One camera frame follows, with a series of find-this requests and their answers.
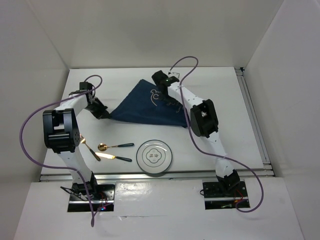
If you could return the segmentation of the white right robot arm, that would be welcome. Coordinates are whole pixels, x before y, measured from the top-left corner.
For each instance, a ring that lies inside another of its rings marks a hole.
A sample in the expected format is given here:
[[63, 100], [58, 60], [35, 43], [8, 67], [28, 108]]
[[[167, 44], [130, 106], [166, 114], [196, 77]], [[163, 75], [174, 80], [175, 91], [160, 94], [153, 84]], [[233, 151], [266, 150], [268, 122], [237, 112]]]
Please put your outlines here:
[[204, 100], [183, 85], [176, 77], [166, 77], [154, 81], [165, 100], [177, 100], [184, 105], [188, 113], [192, 133], [203, 140], [217, 155], [215, 173], [218, 179], [218, 190], [223, 196], [230, 196], [240, 182], [240, 177], [227, 159], [227, 153], [219, 136], [219, 121], [212, 100]]

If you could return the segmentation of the dark blue embroidered cloth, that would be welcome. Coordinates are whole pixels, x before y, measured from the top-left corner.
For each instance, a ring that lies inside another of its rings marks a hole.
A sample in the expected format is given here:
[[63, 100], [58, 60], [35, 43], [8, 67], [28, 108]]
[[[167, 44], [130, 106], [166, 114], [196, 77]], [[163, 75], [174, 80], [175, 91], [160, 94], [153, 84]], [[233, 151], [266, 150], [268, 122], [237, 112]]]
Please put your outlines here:
[[110, 115], [113, 120], [126, 123], [187, 127], [182, 104], [165, 99], [154, 84], [144, 79]]

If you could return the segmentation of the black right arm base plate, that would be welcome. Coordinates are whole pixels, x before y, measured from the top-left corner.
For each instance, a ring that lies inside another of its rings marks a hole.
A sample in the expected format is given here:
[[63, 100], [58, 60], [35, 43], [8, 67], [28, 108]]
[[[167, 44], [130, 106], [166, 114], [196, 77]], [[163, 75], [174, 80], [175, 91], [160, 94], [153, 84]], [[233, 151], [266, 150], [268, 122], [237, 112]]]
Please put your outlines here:
[[250, 208], [246, 184], [241, 181], [231, 191], [224, 191], [217, 181], [203, 182], [199, 194], [204, 197], [206, 210], [235, 209], [236, 204], [240, 209]]

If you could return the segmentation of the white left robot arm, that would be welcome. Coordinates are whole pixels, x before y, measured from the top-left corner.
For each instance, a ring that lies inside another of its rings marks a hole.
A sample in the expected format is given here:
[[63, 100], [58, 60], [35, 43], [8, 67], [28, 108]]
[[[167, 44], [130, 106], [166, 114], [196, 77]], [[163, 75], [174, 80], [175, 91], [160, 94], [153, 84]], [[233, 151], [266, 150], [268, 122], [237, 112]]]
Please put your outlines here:
[[97, 197], [99, 187], [80, 152], [81, 134], [77, 115], [82, 110], [88, 110], [98, 120], [109, 119], [111, 116], [107, 109], [91, 93], [79, 96], [78, 92], [72, 92], [59, 107], [42, 114], [45, 146], [63, 160], [71, 173], [73, 189], [88, 200]]

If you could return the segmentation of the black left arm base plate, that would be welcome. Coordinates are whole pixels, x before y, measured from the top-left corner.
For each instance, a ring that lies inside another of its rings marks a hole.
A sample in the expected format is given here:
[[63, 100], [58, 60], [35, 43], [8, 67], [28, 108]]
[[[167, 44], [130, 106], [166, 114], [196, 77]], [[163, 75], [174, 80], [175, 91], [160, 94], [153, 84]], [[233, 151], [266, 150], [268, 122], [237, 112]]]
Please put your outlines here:
[[[86, 194], [83, 195], [80, 192], [76, 193], [74, 187], [67, 188], [61, 186], [60, 188], [69, 194], [67, 207], [68, 213], [84, 213], [91, 211], [88, 196]], [[100, 184], [98, 186], [98, 192], [92, 193], [89, 196], [91, 199], [93, 211], [113, 212], [115, 207], [115, 190], [115, 183]]]

